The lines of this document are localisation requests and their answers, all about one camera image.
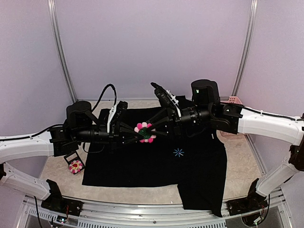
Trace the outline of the black t-shirt blue logo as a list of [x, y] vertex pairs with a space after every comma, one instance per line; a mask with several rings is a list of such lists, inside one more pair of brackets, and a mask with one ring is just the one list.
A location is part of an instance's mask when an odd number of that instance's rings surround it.
[[181, 138], [156, 137], [111, 150], [93, 143], [82, 184], [96, 187], [176, 185], [184, 209], [221, 217], [227, 155], [209, 121], [187, 128]]

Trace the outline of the pink plastic basket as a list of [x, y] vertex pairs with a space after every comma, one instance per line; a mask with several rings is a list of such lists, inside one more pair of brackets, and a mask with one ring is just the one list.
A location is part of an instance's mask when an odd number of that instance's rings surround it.
[[[228, 100], [223, 100], [222, 102], [229, 103], [229, 104], [239, 104], [239, 105], [243, 104], [237, 96], [229, 96]], [[221, 134], [222, 137], [234, 137], [234, 136], [236, 136], [236, 134], [227, 133], [227, 132], [224, 132], [224, 131], [220, 131], [220, 134]]]

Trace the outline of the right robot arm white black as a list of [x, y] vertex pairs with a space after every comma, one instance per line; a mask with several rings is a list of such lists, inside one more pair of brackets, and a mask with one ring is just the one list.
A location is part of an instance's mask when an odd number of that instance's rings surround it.
[[254, 134], [290, 143], [290, 158], [252, 182], [244, 198], [227, 202], [229, 214], [238, 215], [270, 205], [270, 193], [304, 170], [304, 119], [255, 110], [241, 104], [221, 102], [215, 81], [191, 83], [193, 107], [181, 108], [176, 96], [151, 83], [162, 110], [148, 123], [148, 132], [157, 136], [180, 136], [183, 131], [209, 124], [232, 134]]

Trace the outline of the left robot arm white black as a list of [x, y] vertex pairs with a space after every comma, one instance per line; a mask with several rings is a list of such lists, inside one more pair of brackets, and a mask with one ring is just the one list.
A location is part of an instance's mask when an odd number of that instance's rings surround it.
[[21, 158], [58, 157], [75, 153], [82, 143], [109, 144], [113, 148], [143, 139], [139, 128], [131, 128], [121, 121], [128, 104], [120, 101], [109, 111], [103, 124], [93, 114], [87, 101], [76, 102], [66, 108], [66, 120], [29, 136], [1, 137], [0, 184], [41, 200], [45, 209], [79, 216], [83, 203], [64, 198], [55, 181], [37, 179], [9, 165]]

